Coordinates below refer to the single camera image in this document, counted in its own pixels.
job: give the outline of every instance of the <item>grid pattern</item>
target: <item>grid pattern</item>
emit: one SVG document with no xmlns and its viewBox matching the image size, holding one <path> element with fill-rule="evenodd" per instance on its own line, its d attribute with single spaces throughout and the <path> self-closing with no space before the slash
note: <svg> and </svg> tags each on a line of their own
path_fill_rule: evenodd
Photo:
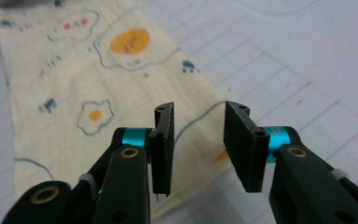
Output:
<svg viewBox="0 0 358 224">
<path fill-rule="evenodd" d="M 137 2 L 230 100 L 252 109 L 258 125 L 295 127 L 358 185 L 358 13 L 347 13 L 358 12 L 356 4 L 308 1 L 269 13 L 243 0 Z M 324 29 L 341 39 L 322 37 Z M 0 61 L 0 221 L 13 204 L 12 135 Z M 155 223 L 274 223 L 273 170 L 268 165 L 262 194 L 246 194 L 228 170 Z"/>
</svg>

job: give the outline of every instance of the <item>brass ring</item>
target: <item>brass ring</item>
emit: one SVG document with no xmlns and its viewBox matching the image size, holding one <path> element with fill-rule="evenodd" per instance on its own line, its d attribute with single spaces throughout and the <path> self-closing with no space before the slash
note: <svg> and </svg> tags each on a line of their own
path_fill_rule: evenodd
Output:
<svg viewBox="0 0 358 224">
<path fill-rule="evenodd" d="M 41 204 L 48 203 L 53 200 L 60 193 L 60 189 L 56 186 L 49 186 L 43 189 L 40 189 L 37 193 L 35 193 L 31 198 L 31 203 L 33 204 Z"/>
<path fill-rule="evenodd" d="M 292 154 L 292 156 L 295 156 L 295 157 L 304 158 L 307 156 L 307 152 L 305 152 L 303 149 L 300 149 L 298 147 L 289 147 L 289 148 L 287 148 L 287 151 L 290 154 Z"/>
<path fill-rule="evenodd" d="M 138 149 L 132 148 L 132 147 L 126 148 L 121 151 L 121 156 L 126 159 L 136 157 L 136 155 L 138 155 L 138 154 L 139 154 Z"/>
</svg>

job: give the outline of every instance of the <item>blue spacer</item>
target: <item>blue spacer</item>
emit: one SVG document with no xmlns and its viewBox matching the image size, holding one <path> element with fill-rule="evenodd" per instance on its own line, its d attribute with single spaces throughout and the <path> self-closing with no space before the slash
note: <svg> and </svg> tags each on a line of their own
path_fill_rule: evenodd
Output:
<svg viewBox="0 0 358 224">
<path fill-rule="evenodd" d="M 268 157 L 267 163 L 275 163 L 276 158 L 273 153 L 284 144 L 290 144 L 290 136 L 281 126 L 263 127 L 269 133 Z"/>
<path fill-rule="evenodd" d="M 135 147 L 145 147 L 145 138 L 146 128 L 126 128 L 121 143 Z"/>
</svg>

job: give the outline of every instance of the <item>cloth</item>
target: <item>cloth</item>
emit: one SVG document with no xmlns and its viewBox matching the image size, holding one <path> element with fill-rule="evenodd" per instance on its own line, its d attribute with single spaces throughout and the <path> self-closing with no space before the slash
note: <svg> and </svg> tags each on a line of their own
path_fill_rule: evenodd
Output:
<svg viewBox="0 0 358 224">
<path fill-rule="evenodd" d="M 117 127 L 154 127 L 175 103 L 172 194 L 152 217 L 225 171 L 226 96 L 132 1 L 66 0 L 0 8 L 14 124 L 15 192 L 51 179 L 72 187 Z"/>
</svg>

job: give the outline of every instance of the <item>orange circle print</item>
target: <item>orange circle print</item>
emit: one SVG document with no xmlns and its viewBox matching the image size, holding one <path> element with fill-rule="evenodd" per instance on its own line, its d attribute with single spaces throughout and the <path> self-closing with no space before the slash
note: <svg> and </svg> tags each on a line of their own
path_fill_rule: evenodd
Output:
<svg viewBox="0 0 358 224">
<path fill-rule="evenodd" d="M 132 29 L 110 42 L 110 50 L 119 54 L 137 54 L 149 45 L 149 33 L 145 29 Z"/>
</svg>

